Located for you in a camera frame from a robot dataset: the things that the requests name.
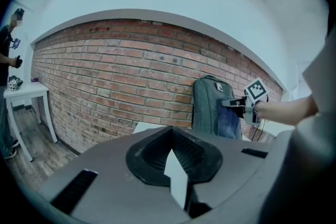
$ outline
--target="table leg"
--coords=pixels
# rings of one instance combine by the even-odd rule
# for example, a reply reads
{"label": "table leg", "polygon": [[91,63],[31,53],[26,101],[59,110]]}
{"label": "table leg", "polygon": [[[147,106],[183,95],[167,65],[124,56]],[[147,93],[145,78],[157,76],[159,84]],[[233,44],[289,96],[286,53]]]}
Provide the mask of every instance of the table leg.
{"label": "table leg", "polygon": [[34,110],[35,110],[35,112],[36,112],[37,122],[40,124],[42,121],[41,121],[40,109],[39,109],[39,107],[38,107],[38,100],[37,100],[37,97],[32,98],[32,99],[31,99],[31,103],[34,104]]}
{"label": "table leg", "polygon": [[50,130],[50,133],[51,133],[51,137],[52,137],[53,141],[56,143],[58,140],[56,138],[56,134],[54,132],[54,128],[53,128],[51,118],[50,118],[47,92],[44,92],[44,94],[43,94],[43,106],[44,106],[44,112],[46,113],[46,118],[47,118],[49,130]]}
{"label": "table leg", "polygon": [[6,104],[7,104],[9,121],[11,122],[12,128],[13,128],[15,136],[16,136],[16,139],[19,141],[20,146],[21,146],[24,154],[26,154],[28,160],[31,162],[33,160],[33,158],[31,157],[30,153],[28,152],[28,150],[26,148],[26,145],[23,143],[23,140],[22,140],[21,135],[19,133],[19,129],[17,128],[15,118],[14,118],[14,114],[13,114],[12,103],[10,102],[10,100],[6,99]]}

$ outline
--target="brick wall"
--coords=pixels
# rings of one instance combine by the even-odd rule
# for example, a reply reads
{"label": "brick wall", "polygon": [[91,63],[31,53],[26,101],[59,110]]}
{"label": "brick wall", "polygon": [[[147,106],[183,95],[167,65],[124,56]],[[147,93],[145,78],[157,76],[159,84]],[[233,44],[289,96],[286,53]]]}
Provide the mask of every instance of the brick wall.
{"label": "brick wall", "polygon": [[[36,44],[31,67],[49,88],[55,132],[80,152],[131,134],[139,121],[191,126],[192,84],[206,74],[228,82],[236,96],[261,77],[270,101],[281,99],[281,87],[231,47],[157,22],[102,20],[64,29]],[[242,126],[251,137],[252,126]]]}

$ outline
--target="phone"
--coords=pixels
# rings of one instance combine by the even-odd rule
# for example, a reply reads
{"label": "phone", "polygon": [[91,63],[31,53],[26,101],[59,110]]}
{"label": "phone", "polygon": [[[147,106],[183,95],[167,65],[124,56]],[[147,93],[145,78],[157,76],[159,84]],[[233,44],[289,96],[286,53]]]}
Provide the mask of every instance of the phone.
{"label": "phone", "polygon": [[13,48],[13,49],[17,49],[17,47],[18,47],[19,44],[20,44],[20,41],[21,41],[21,40],[19,40],[18,38],[15,38],[15,39],[14,39],[14,44],[13,44],[12,48]]}

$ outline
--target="wooden floor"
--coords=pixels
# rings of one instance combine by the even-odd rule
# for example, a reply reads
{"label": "wooden floor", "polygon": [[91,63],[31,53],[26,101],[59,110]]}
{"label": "wooden floor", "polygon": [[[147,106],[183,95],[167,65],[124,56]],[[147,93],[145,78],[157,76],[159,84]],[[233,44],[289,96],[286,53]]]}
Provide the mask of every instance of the wooden floor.
{"label": "wooden floor", "polygon": [[19,146],[16,148],[17,155],[8,160],[7,165],[19,182],[38,190],[49,176],[76,158],[76,155],[59,142],[51,140],[49,130],[38,124],[33,109],[15,111],[14,116],[33,161],[28,161]]}

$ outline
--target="sneaker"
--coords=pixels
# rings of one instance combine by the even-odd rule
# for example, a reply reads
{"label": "sneaker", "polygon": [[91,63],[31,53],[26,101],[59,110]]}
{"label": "sneaker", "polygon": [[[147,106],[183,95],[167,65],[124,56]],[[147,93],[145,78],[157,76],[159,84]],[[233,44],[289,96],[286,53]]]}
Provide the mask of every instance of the sneaker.
{"label": "sneaker", "polygon": [[11,158],[14,158],[15,155],[16,155],[17,151],[16,149],[12,149],[12,152],[10,153],[9,156],[5,157],[5,159],[11,159]]}
{"label": "sneaker", "polygon": [[19,144],[20,144],[20,143],[19,143],[19,141],[18,141],[17,139],[14,140],[13,145],[12,145],[12,148],[17,147]]}

